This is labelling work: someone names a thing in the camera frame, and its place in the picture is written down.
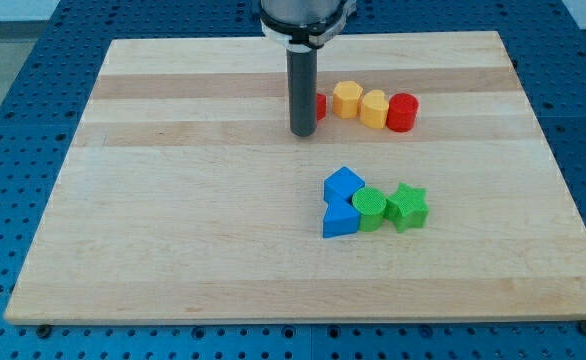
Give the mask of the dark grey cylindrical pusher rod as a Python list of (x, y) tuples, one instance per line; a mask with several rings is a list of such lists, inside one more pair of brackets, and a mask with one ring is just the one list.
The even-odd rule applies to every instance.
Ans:
[(311, 136), (317, 122), (317, 51), (287, 52), (289, 125), (299, 137)]

